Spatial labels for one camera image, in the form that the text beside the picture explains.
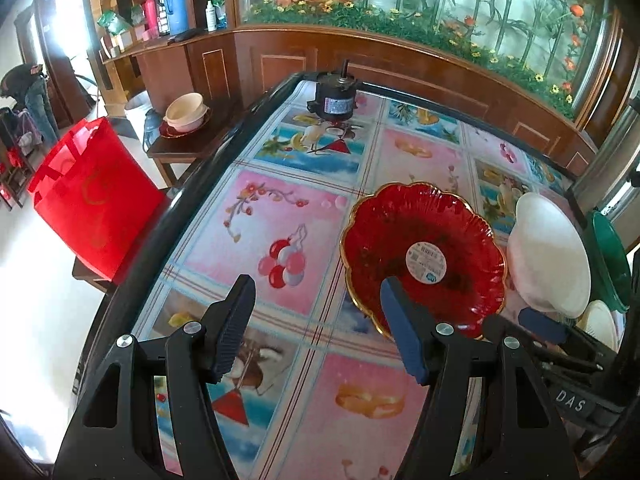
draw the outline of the person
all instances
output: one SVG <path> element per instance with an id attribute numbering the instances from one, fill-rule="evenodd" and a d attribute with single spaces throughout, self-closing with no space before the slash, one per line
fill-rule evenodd
<path id="1" fill-rule="evenodd" d="M 60 140 L 42 65 L 25 63 L 13 67 L 0 82 L 0 96 L 12 97 L 19 106 L 27 108 L 47 146 L 52 148 Z"/>

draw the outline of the white bucket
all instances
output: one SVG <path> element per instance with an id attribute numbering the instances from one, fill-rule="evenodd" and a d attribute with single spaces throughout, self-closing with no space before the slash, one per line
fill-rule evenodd
<path id="1" fill-rule="evenodd" d="M 151 101 L 149 100 L 149 94 L 141 92 L 133 96 L 124 107 L 124 115 L 127 117 L 133 130 L 140 142 L 145 138 L 145 119 L 146 113 L 151 110 Z"/>

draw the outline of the patterned tablecloth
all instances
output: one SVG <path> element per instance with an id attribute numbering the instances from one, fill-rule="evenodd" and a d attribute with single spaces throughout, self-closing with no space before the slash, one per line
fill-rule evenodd
<path id="1" fill-rule="evenodd" d="M 426 388 L 346 292 L 338 239 L 351 207 L 387 182 L 431 182 L 484 215 L 504 249 L 516 198 L 538 192 L 571 216 L 561 196 L 569 181 L 469 124 L 372 94 L 359 94 L 340 128 L 304 136 L 316 124 L 306 111 L 314 89 L 300 83 L 228 168 L 167 261 L 134 333 L 169 335 L 224 298 L 238 274 L 250 274 L 258 299 L 241 351 L 209 387 L 239 476 L 386 480 L 401 463 Z M 270 251 L 280 257 L 287 240 L 305 257 L 273 267 Z M 516 320 L 524 306 L 509 279 L 503 314 Z M 164 378 L 156 389 L 165 465 L 179 472 Z M 470 458 L 479 393 L 472 380 L 455 470 Z"/>

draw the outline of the black motor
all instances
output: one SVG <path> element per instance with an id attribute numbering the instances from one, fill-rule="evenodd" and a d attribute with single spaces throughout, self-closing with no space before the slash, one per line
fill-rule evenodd
<path id="1" fill-rule="evenodd" d="M 306 108 L 325 121 L 338 123 L 353 115 L 358 80 L 347 74 L 349 60 L 342 64 L 342 71 L 325 73 L 318 77 L 316 99 L 306 103 Z"/>

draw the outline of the pink thermos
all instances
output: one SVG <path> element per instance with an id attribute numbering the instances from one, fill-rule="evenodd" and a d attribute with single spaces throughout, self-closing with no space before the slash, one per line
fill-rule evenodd
<path id="1" fill-rule="evenodd" d="M 158 10 L 156 9 L 156 0 L 145 0 L 143 5 L 145 9 L 146 22 L 152 38 L 159 36 L 158 31 Z"/>

